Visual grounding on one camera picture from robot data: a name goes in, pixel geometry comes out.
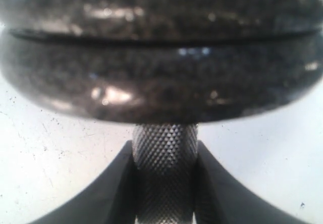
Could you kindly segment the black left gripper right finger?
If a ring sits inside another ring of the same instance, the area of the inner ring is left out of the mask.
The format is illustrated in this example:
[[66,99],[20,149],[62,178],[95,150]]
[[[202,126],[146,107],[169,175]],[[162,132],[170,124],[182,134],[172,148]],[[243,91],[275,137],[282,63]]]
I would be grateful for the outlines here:
[[223,168],[202,141],[198,142],[195,170],[197,223],[302,223],[244,187]]

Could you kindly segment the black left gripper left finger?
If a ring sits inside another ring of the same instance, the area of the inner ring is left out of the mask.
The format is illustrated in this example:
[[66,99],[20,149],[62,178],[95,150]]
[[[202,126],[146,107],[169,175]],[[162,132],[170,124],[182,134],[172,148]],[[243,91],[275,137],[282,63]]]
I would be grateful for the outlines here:
[[76,197],[33,223],[133,223],[134,163],[127,141],[109,166]]

